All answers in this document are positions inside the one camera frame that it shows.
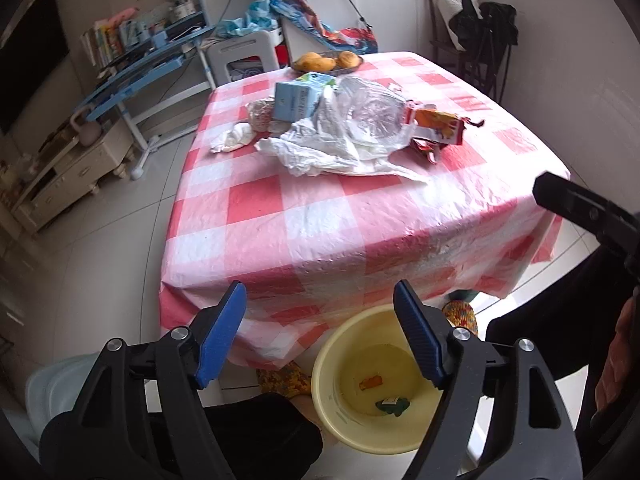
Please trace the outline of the person's right hand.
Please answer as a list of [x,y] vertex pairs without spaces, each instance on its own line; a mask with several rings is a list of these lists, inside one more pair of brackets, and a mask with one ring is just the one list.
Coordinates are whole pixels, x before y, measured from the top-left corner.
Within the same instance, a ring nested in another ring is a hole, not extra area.
[[594,393],[597,412],[603,412],[622,391],[632,364],[632,330],[634,329],[634,298],[629,298],[620,311],[615,335],[608,347],[603,372]]

